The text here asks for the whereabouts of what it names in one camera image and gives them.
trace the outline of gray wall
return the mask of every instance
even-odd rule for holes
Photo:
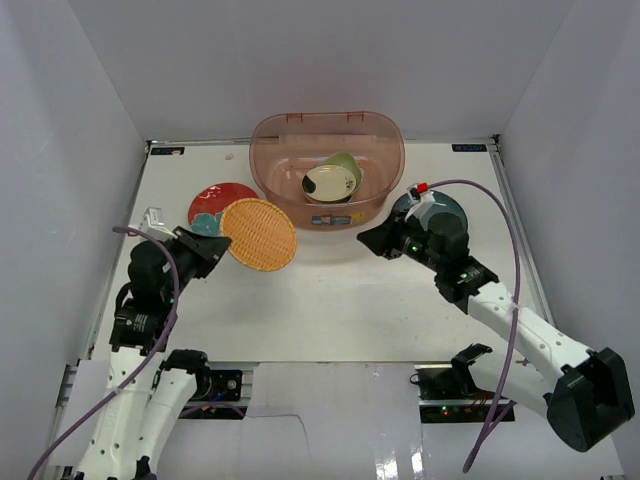
[[[639,52],[639,2],[577,1],[504,132],[507,173],[554,318],[622,354],[636,397]],[[628,478],[640,479],[640,421],[614,441]]]
[[[0,477],[25,478],[85,341],[144,144],[65,0],[0,0]]]
[[[144,138],[377,110],[405,136],[500,133],[573,0],[70,0]]]

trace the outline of woven orange plate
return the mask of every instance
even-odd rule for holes
[[[296,231],[289,217],[265,200],[244,198],[229,205],[220,219],[220,235],[233,242],[236,260],[263,272],[287,265],[296,253]]]

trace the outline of red plate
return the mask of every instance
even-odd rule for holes
[[[241,198],[258,198],[258,194],[241,183],[218,183],[204,189],[193,199],[187,213],[191,230],[200,235],[217,236],[222,212]]]

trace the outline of translucent plastic container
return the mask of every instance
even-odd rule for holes
[[[360,189],[347,203],[310,203],[302,178],[337,152],[355,157]],[[333,230],[362,225],[380,212],[402,177],[404,143],[397,125],[379,113],[288,113],[256,127],[249,159],[258,186],[294,225]]]

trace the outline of white table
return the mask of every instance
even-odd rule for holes
[[[184,155],[150,156],[131,222],[139,223],[145,209],[155,206],[169,228],[186,225],[192,199],[214,183],[240,182],[261,193],[248,155],[246,145],[198,145],[187,146]],[[449,359],[473,342],[504,349],[496,334],[440,297],[432,272],[407,258],[377,258],[356,241],[356,233],[386,218],[407,186],[451,178],[474,180],[501,196],[489,153],[407,144],[404,176],[377,219],[340,232],[298,229],[294,261],[274,273],[253,271],[227,254],[206,280],[192,281],[180,297],[169,347],[243,362],[423,362]],[[514,260],[498,209],[471,187],[443,191],[467,213],[472,254],[513,285]],[[115,295],[127,282],[137,242],[124,240],[93,358],[106,358]],[[521,303],[539,311],[529,280],[523,279]]]

